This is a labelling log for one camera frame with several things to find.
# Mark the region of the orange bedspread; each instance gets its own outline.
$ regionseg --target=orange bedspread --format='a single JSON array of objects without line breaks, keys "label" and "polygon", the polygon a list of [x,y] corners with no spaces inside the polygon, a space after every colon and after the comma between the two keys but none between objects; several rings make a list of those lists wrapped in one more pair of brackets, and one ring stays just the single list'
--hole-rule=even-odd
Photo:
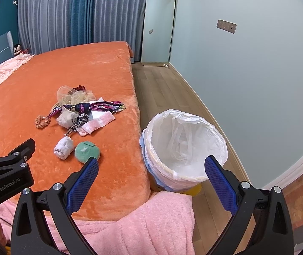
[{"label": "orange bedspread", "polygon": [[53,154],[66,129],[53,117],[43,130],[35,127],[38,115],[47,115],[63,86],[84,85],[97,98],[122,101],[127,109],[116,120],[81,137],[71,134],[75,146],[91,141],[101,150],[98,176],[81,209],[81,220],[118,220],[145,203],[149,181],[139,146],[140,111],[133,84],[130,49],[125,42],[105,42],[58,49],[34,56],[0,85],[0,156],[33,138],[36,151],[28,161],[34,191],[64,182],[81,169],[73,153],[61,160]]}]

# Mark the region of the trash can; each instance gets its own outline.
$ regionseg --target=trash can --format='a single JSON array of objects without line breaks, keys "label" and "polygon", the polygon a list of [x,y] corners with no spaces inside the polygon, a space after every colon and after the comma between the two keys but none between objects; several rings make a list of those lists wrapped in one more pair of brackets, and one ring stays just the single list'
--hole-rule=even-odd
[{"label": "trash can", "polygon": [[204,118],[178,110],[157,114],[143,131],[140,145],[147,169],[167,191],[186,191],[208,180],[205,159],[223,166],[226,141]]}]

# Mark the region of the full-length mirror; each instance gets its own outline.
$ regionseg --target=full-length mirror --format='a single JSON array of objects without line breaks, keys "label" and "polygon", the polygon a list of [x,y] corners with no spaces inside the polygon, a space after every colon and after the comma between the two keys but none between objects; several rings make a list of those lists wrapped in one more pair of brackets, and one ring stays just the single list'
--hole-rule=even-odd
[{"label": "full-length mirror", "polygon": [[168,64],[174,11],[175,0],[147,0],[142,42],[143,65]]}]

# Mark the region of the metal screw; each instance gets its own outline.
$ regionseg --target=metal screw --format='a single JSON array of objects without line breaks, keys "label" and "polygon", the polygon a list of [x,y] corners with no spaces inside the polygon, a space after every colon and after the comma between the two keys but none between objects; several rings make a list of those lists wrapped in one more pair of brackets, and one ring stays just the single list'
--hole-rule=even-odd
[{"label": "metal screw", "polygon": [[25,189],[22,191],[23,194],[28,194],[29,192],[30,192],[30,189],[29,189],[29,188],[25,188]]},{"label": "metal screw", "polygon": [[274,187],[274,192],[276,192],[276,193],[281,193],[281,188],[278,187],[278,186],[275,186],[275,187]]},{"label": "metal screw", "polygon": [[247,181],[244,181],[241,183],[241,187],[243,187],[244,189],[249,189],[251,185]]},{"label": "metal screw", "polygon": [[53,189],[54,190],[59,190],[62,188],[62,184],[61,183],[56,183],[54,186],[53,186]]}]

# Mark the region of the textured blue pad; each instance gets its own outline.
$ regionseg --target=textured blue pad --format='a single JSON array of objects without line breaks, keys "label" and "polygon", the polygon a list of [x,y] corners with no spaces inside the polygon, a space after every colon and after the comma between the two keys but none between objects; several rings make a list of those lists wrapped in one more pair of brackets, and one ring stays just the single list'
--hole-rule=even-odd
[{"label": "textured blue pad", "polygon": [[90,187],[92,186],[96,176],[98,174],[98,162],[96,158],[91,160],[88,166],[84,169],[78,180],[75,182],[66,198],[66,210],[69,215],[77,212]]},{"label": "textured blue pad", "polygon": [[238,210],[236,193],[214,160],[210,157],[207,157],[205,160],[205,171],[224,209],[235,215]]}]

